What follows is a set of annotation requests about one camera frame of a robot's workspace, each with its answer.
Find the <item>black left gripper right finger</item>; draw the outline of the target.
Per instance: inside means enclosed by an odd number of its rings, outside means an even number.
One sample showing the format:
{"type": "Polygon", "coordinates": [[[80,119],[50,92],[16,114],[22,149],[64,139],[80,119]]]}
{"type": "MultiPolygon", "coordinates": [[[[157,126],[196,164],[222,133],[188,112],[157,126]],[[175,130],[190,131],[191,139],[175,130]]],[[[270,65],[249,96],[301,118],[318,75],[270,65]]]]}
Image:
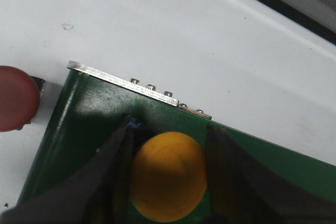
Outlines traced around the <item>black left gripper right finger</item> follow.
{"type": "Polygon", "coordinates": [[[335,223],[335,203],[276,174],[225,129],[208,124],[208,223],[335,223]]]}

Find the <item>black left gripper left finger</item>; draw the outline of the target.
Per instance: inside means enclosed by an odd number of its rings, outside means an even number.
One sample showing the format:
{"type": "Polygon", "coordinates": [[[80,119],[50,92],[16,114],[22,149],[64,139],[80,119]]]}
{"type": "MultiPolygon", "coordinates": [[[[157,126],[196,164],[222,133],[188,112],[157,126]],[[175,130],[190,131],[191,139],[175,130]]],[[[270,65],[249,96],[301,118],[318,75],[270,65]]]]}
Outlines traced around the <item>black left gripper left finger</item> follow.
{"type": "Polygon", "coordinates": [[[1,223],[125,223],[137,128],[127,119],[84,167],[1,214],[1,223]]]}

